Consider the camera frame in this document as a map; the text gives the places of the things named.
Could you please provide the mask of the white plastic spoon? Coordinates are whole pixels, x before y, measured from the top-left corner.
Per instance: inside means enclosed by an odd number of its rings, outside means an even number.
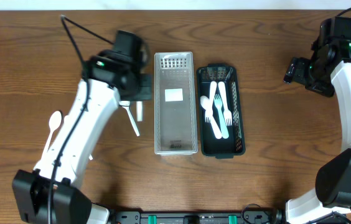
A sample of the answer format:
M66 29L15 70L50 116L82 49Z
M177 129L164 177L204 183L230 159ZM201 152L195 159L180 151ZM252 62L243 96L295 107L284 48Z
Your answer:
M137 124L136 124L136 122L134 120L134 117L133 117L133 115L131 113L131 110L130 110L131 102L130 101L120 101L119 105L126 110L126 112L128 114L128 117L129 117L129 120L131 122L131 125L132 125L132 127L134 129L135 134L137 136L140 136L139 129L137 127Z
M136 102L136 114L137 114L137 122L141 122L143 120L143 103L142 103L142 101Z
M45 156L45 154L48 152L51 141L52 141L52 137L54 135L54 132L60 127L60 125L62 124L62 119L63 119L63 115L62 112L57 110L55 112L52 113L50 119L49 119L49 135L47 137L45 146L44 146L44 150L42 153L42 157Z

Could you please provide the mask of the pale pink plastic fork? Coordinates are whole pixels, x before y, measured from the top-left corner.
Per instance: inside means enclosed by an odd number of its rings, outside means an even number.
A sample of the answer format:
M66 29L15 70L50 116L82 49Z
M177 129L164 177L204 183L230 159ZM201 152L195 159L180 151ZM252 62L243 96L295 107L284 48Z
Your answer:
M214 100L214 97L215 97L216 90L217 90L217 82L211 81L210 82L210 89L209 89L208 103L206 103L207 109L206 109L206 112L205 112L205 121L208 122L208 123L210 122L210 118L213 115L212 107L213 107L213 100Z

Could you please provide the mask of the white plastic fork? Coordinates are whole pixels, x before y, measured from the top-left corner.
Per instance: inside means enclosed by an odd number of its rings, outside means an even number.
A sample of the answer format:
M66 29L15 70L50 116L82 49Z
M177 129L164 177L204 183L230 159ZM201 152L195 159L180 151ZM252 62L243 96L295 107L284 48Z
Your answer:
M227 93L225 89L225 82L219 82L218 83L218 89L220 92L220 96L222 98L222 103L223 103L223 115L225 118L225 122L227 126L232 125L232 113L228 109L228 101L227 101Z

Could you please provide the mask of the pale green plastic fork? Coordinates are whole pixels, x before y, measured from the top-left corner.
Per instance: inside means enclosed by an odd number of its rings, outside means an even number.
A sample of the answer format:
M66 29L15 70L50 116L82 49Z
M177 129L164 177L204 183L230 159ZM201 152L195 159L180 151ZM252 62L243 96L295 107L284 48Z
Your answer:
M228 128L227 128L227 125L225 123L225 118L224 118L223 111L222 111L223 103L222 103L222 99L221 99L220 95L218 95L218 94L215 95L214 105L215 105L217 112L218 112L218 118L219 118L219 122L220 122L220 130L222 133L222 138L228 139L229 132L228 132Z

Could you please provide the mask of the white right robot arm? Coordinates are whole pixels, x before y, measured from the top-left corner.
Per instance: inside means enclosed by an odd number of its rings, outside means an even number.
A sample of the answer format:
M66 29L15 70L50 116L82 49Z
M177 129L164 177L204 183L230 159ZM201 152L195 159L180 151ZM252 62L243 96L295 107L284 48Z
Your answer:
M297 82L323 96L337 97L342 148L319 169L312 190L287 201L287 223L346 221L346 214L351 213L351 39L318 39L311 49L310 59L292 59L284 82Z

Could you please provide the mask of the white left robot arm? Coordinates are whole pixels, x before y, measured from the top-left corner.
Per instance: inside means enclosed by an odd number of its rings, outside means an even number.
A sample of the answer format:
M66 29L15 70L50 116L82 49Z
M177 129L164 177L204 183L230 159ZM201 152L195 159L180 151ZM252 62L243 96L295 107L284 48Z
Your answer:
M17 171L12 189L26 223L108 223L110 210L80 188L107 122L126 102L152 98L152 76L141 53L104 50L83 65L75 101L54 142L31 172Z

